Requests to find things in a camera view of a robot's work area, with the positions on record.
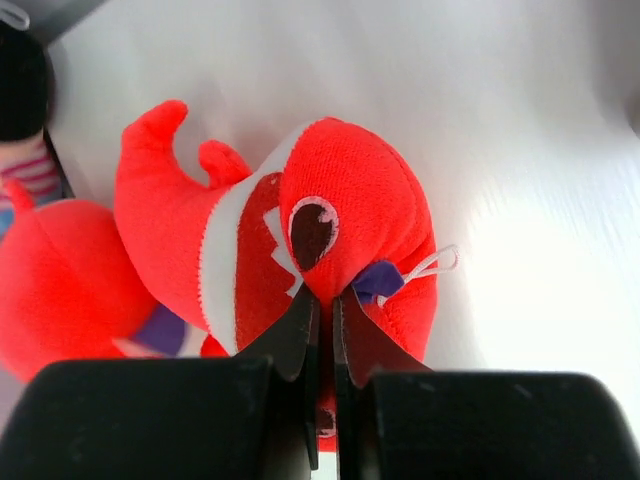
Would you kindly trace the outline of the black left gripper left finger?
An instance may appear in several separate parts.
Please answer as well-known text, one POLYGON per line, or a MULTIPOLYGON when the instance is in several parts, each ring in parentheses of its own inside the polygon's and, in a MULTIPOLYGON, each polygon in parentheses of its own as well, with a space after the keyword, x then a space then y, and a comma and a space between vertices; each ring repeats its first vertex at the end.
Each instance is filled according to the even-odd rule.
POLYGON ((317 299, 226 358, 59 362, 1 437, 5 479, 307 479, 318 467, 317 299))

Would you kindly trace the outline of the red plush shark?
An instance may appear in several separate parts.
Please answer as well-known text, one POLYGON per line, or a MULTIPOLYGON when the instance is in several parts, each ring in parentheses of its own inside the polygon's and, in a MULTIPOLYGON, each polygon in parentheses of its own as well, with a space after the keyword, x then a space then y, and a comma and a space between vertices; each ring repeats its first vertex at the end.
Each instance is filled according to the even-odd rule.
POLYGON ((301 286, 331 304, 353 287, 368 316, 423 359, 442 272, 425 193, 402 156, 365 128, 326 117, 292 132, 257 169, 230 146, 199 149, 200 184, 174 135, 188 113, 164 102, 122 135, 115 220, 143 284, 205 330, 205 356, 234 355, 289 308, 301 286))

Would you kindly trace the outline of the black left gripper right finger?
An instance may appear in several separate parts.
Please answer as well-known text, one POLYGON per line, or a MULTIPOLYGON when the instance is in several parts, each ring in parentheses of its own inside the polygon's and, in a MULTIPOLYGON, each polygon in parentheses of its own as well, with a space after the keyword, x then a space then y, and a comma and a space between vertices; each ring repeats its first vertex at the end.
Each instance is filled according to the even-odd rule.
POLYGON ((342 479, 635 479, 639 452, 592 376, 434 372, 346 290, 333 304, 342 479))

